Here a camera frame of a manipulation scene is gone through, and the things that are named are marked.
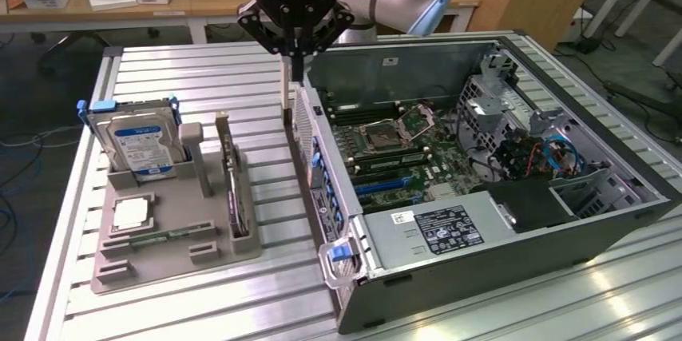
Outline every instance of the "blue latch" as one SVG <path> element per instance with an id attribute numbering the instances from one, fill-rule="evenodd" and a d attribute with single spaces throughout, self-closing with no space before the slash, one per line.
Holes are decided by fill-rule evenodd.
<path id="1" fill-rule="evenodd" d="M 352 257 L 352 250 L 350 244 L 336 245 L 330 250 L 331 262 L 347 260 Z"/>
<path id="2" fill-rule="evenodd" d="M 312 161 L 310 162 L 312 165 L 312 168 L 318 168 L 318 166 L 320 165 L 320 160 L 322 160 L 322 153 L 318 152 L 315 155 L 312 155 Z"/>
<path id="3" fill-rule="evenodd" d="M 77 118 L 81 119 L 83 124 L 89 128 L 91 132 L 95 133 L 92 126 L 89 125 L 89 120 L 87 119 L 87 101 L 79 100 L 76 103 L 77 110 Z"/>
<path id="4" fill-rule="evenodd" d="M 171 106 L 172 116 L 175 117 L 175 124 L 180 125 L 183 123 L 183 119 L 180 117 L 180 101 L 172 93 L 168 98 L 168 105 Z"/>
<path id="5" fill-rule="evenodd" d="M 113 112 L 116 110 L 116 100 L 99 100 L 92 103 L 91 108 L 93 113 Z"/>

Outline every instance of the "chair leg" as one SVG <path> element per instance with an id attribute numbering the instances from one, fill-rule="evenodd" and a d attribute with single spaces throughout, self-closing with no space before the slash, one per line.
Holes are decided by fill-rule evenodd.
<path id="1" fill-rule="evenodd" d="M 111 47 L 111 44 L 101 37 L 101 35 L 97 34 L 96 32 L 88 32 L 87 37 L 91 38 L 93 41 L 96 41 L 101 47 Z"/>
<path id="2" fill-rule="evenodd" d="M 83 32 L 72 32 L 68 34 L 40 56 L 39 59 L 39 73 L 49 76 L 55 74 L 55 69 L 47 65 L 47 62 L 60 53 L 63 52 L 80 38 L 83 38 L 85 34 Z"/>
<path id="3" fill-rule="evenodd" d="M 43 44 L 45 42 L 45 34 L 32 32 L 31 39 L 33 40 L 35 44 Z"/>
<path id="4" fill-rule="evenodd" d="M 156 39 L 161 35 L 161 32 L 156 28 L 147 28 L 147 35 L 149 35 L 149 38 Z"/>

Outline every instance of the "aluminum table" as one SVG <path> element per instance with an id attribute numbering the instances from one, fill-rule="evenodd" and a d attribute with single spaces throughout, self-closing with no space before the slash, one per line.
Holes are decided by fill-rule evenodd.
<path id="1" fill-rule="evenodd" d="M 669 182 L 682 188 L 679 162 L 529 37 L 508 37 Z M 534 79 L 518 75 L 519 87 L 538 106 L 557 106 Z M 93 100 L 139 101 L 173 93 L 182 101 L 183 120 L 204 124 L 204 152 L 219 150 L 214 112 L 230 110 L 232 135 L 247 151 L 264 253 L 240 264 L 93 295 L 88 282 L 108 159 L 84 129 L 25 339 L 450 341 L 670 339 L 682 335 L 679 210 L 637 230 L 587 264 L 362 333 L 338 335 L 280 121 L 280 80 L 278 58 L 250 42 L 108 51 Z"/>

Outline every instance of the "floor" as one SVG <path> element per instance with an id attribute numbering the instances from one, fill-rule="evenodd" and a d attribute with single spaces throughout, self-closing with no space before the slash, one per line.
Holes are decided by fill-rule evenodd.
<path id="1" fill-rule="evenodd" d="M 585 6 L 598 10 L 605 0 L 586 0 Z M 631 0 L 622 0 L 613 12 Z M 633 26 L 625 38 L 606 37 L 617 49 L 609 52 L 597 50 L 590 55 L 579 55 L 590 64 L 597 74 L 609 81 L 619 82 L 641 92 L 646 92 L 661 100 L 677 100 L 681 90 L 666 90 L 671 84 L 665 72 L 651 66 L 650 62 L 669 39 L 682 26 L 682 15 L 650 4 L 646 13 Z M 153 46 L 188 44 L 188 31 L 182 27 L 160 29 L 161 36 L 149 38 L 144 29 L 103 32 L 103 36 L 115 46 Z M 230 42 L 247 37 L 236 26 L 211 28 L 211 42 Z M 36 73 L 36 59 L 64 34 L 47 34 L 48 41 L 36 45 L 29 36 L 20 34 L 11 44 L 0 48 L 0 140 L 9 133 L 28 133 L 15 137 L 13 142 L 29 139 L 31 133 L 44 132 L 59 126 L 77 124 L 75 105 L 79 99 L 88 99 L 97 73 L 101 48 L 84 40 L 75 44 L 56 60 L 56 75 L 45 78 Z M 7 41 L 8 35 L 0 36 Z M 566 54 L 574 51 L 569 46 L 558 49 Z M 590 74 L 575 57 L 561 57 L 566 66 L 581 76 L 586 83 L 606 95 L 599 81 Z M 666 63 L 670 72 L 682 72 L 682 50 Z M 643 113 L 627 99 L 618 97 L 614 101 L 618 109 L 643 127 Z M 673 137 L 677 125 L 669 117 L 653 114 L 650 129 L 662 136 Z M 77 139 L 77 130 L 55 133 L 45 138 L 48 145 Z M 682 159 L 682 149 L 662 142 L 663 147 Z M 32 145 L 7 149 L 0 146 L 0 182 L 13 175 L 35 155 Z M 40 154 L 40 174 L 24 189 L 8 196 L 13 210 L 20 217 L 21 228 L 17 239 L 8 252 L 0 255 L 0 298 L 5 292 L 19 286 L 17 295 L 0 299 L 0 330 L 3 339 L 15 341 L 23 338 L 33 304 L 35 289 L 39 286 L 40 272 L 49 249 L 52 230 L 59 213 L 63 193 L 67 188 L 72 158 L 76 146 L 48 148 Z M 33 178 L 27 172 L 23 180 Z M 15 188 L 8 184 L 3 191 Z M 4 218 L 0 217 L 0 228 Z M 9 230 L 0 230 L 0 247 L 11 236 Z"/>

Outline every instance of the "circuit board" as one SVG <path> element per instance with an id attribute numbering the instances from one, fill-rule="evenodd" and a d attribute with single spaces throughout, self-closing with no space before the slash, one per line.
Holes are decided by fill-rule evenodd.
<path id="1" fill-rule="evenodd" d="M 464 195 L 483 183 L 468 163 L 468 155 L 446 126 L 436 120 L 438 111 L 431 114 L 431 122 L 426 116 L 411 111 L 414 109 L 410 109 L 404 115 L 406 118 L 399 121 L 387 119 L 366 125 L 332 126 L 336 144 L 346 159 L 351 182 L 366 213 Z M 391 132 L 391 128 L 407 131 L 412 140 L 408 141 L 403 135 Z M 367 176 L 358 176 L 356 168 L 352 167 L 356 163 L 352 163 L 352 160 L 379 155 L 391 159 L 392 153 L 410 149 L 419 152 L 403 158 L 412 157 L 419 164 L 394 165 L 390 171 L 383 172 L 386 175 L 390 174 L 387 179 L 402 180 L 404 186 L 379 192 L 360 193 L 363 186 L 382 184 L 367 183 L 368 177 L 380 176 L 380 173 L 372 172 Z M 419 153 L 427 153 L 423 160 L 415 157 Z"/>

